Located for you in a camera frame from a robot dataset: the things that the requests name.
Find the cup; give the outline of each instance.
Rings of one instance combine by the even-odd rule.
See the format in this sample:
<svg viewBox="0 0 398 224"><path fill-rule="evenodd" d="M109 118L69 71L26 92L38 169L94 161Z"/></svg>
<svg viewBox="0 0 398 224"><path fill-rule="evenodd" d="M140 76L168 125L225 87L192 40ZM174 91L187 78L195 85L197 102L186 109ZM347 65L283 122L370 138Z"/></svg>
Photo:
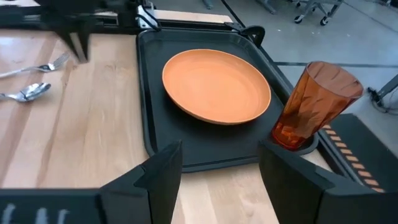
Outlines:
<svg viewBox="0 0 398 224"><path fill-rule="evenodd" d="M299 147L363 94L362 84L349 72L327 62L310 62L282 114L272 128L275 142Z"/></svg>

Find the table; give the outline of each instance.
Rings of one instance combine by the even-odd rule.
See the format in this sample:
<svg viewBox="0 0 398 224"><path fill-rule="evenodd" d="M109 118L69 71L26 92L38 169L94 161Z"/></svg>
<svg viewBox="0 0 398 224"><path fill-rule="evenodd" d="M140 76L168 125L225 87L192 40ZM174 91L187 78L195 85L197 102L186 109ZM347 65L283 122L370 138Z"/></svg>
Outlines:
<svg viewBox="0 0 398 224"><path fill-rule="evenodd" d="M157 15L231 21L228 16L186 12ZM90 63L69 60L56 72L0 80L1 92L36 82L52 84L35 102L0 102L2 188L101 187L148 158L142 140L135 38L93 34ZM0 30L0 72L47 63L64 51L51 32ZM318 151L304 158L330 169ZM172 223L278 221L258 165L250 164L183 174Z"/></svg>

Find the cart wheel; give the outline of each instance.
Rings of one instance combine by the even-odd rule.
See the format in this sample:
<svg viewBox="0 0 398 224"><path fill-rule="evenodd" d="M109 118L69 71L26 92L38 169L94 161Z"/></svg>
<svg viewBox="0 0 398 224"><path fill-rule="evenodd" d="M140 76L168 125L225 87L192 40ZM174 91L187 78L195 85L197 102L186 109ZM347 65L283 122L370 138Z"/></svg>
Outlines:
<svg viewBox="0 0 398 224"><path fill-rule="evenodd" d="M303 18L304 18L303 15L296 16L296 17L294 18L294 23L295 23L295 24L301 23L301 22L303 21Z"/></svg>
<svg viewBox="0 0 398 224"><path fill-rule="evenodd" d="M328 24L328 22L329 22L329 17L325 16L324 18L321 19L320 24L321 26L325 26L326 24Z"/></svg>

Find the orange stripe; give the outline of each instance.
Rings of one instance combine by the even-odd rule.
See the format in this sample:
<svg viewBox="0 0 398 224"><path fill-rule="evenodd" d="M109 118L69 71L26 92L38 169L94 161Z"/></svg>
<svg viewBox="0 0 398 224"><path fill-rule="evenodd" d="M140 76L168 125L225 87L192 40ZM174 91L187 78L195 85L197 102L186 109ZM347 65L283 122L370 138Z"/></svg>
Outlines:
<svg viewBox="0 0 398 224"><path fill-rule="evenodd" d="M335 142L335 144L337 147L347 147L347 145L342 142Z"/></svg>
<svg viewBox="0 0 398 224"><path fill-rule="evenodd" d="M358 158L355 157L355 156L346 156L346 158L347 158L349 161L358 162Z"/></svg>
<svg viewBox="0 0 398 224"><path fill-rule="evenodd" d="M372 187L373 190L379 192L379 193L384 193L385 191L383 189L377 188L377 187Z"/></svg>
<svg viewBox="0 0 398 224"><path fill-rule="evenodd" d="M365 182L367 184L369 184L369 185L374 185L374 186L378 186L379 185L379 183L377 181L372 180L372 179L365 179Z"/></svg>
<svg viewBox="0 0 398 224"><path fill-rule="evenodd" d="M365 169L365 166L363 166L362 164L357 164L357 163L352 163L353 167L357 168L357 169Z"/></svg>
<svg viewBox="0 0 398 224"><path fill-rule="evenodd" d="M363 177L372 177L371 173L366 172L366 171L358 171L358 173L363 176Z"/></svg>
<svg viewBox="0 0 398 224"><path fill-rule="evenodd" d="M332 130L326 130L326 133L328 133L328 134L336 134L335 131L332 131Z"/></svg>
<svg viewBox="0 0 398 224"><path fill-rule="evenodd" d="M351 155L353 154L353 152L351 152L351 150L349 149L340 149L340 151L344 154L351 154Z"/></svg>
<svg viewBox="0 0 398 224"><path fill-rule="evenodd" d="M341 141L341 138L339 136L330 136L331 140L334 141Z"/></svg>

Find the black plastic bracket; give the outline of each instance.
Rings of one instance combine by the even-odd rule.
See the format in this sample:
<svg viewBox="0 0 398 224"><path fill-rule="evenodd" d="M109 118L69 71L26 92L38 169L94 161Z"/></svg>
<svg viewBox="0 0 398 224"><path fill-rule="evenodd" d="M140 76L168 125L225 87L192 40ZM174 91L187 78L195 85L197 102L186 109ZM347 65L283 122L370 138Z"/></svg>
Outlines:
<svg viewBox="0 0 398 224"><path fill-rule="evenodd" d="M251 39L256 47L261 47L262 40L266 35L266 30L261 26L248 26L244 28L241 24L235 22L225 22L225 25L236 30L240 35Z"/></svg>

